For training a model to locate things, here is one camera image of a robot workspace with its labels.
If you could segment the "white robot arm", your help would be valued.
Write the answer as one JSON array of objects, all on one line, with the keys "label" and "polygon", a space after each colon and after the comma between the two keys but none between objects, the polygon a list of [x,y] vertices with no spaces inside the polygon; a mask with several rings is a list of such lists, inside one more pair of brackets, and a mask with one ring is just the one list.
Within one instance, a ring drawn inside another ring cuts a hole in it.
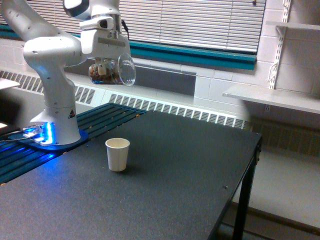
[{"label": "white robot arm", "polygon": [[31,122],[40,132],[27,132],[42,146],[62,146],[80,140],[76,117],[75,85],[65,68],[88,58],[93,81],[132,86],[136,69],[117,0],[65,0],[66,14],[80,20],[80,37],[45,20],[25,0],[4,0],[1,14],[25,42],[23,56],[39,75],[44,89],[44,110]]}]

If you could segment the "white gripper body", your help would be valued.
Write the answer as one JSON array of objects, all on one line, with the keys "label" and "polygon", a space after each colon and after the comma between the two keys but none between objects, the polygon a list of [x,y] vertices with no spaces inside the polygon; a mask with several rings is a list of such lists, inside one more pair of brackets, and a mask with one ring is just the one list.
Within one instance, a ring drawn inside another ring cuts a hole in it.
[{"label": "white gripper body", "polygon": [[122,54],[131,55],[129,40],[125,35],[112,31],[92,29],[81,32],[82,53],[90,58],[117,60]]}]

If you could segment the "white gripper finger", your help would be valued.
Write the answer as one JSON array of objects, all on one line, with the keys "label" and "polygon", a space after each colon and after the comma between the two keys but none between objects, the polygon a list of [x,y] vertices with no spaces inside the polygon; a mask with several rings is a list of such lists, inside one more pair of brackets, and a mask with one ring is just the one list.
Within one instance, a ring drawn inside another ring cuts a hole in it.
[{"label": "white gripper finger", "polygon": [[105,60],[103,58],[98,58],[97,65],[98,65],[98,74],[99,75],[106,75],[107,68],[106,68]]},{"label": "white gripper finger", "polygon": [[116,61],[115,60],[108,60],[108,62],[107,62],[107,68],[109,69],[109,70],[114,70],[115,68],[116,68]]}]

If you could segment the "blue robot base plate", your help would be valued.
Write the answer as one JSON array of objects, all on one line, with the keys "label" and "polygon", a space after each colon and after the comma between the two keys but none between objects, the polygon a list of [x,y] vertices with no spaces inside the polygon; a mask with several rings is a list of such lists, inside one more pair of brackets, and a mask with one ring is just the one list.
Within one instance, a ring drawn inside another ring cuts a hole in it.
[{"label": "blue robot base plate", "polygon": [[37,150],[43,150],[43,151],[47,151],[47,152],[49,152],[49,151],[63,152],[63,151],[72,150],[72,149],[74,149],[74,148],[76,148],[76,147],[78,147],[88,141],[89,135],[84,130],[80,130],[79,133],[80,133],[80,139],[74,143],[71,143],[71,144],[43,146],[43,145],[40,145],[30,139],[19,140],[18,143],[23,144],[28,147],[31,147],[31,148],[34,148],[34,149],[37,149]]}]

